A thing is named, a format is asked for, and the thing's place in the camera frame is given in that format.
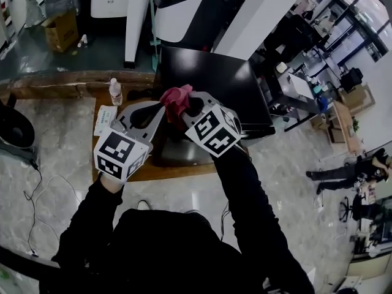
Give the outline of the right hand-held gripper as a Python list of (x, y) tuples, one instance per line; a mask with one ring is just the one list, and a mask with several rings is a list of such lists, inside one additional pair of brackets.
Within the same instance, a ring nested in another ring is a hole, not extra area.
[(208, 92), (192, 91), (190, 107), (182, 114), (185, 135), (214, 157), (220, 157), (241, 139), (241, 123), (235, 111)]

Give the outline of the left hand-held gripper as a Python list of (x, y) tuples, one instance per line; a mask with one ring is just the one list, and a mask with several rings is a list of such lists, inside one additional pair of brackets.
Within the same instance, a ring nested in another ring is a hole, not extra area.
[(96, 169), (117, 181), (127, 182), (152, 151), (151, 141), (164, 115), (165, 107), (158, 101), (127, 106), (102, 131), (94, 148)]

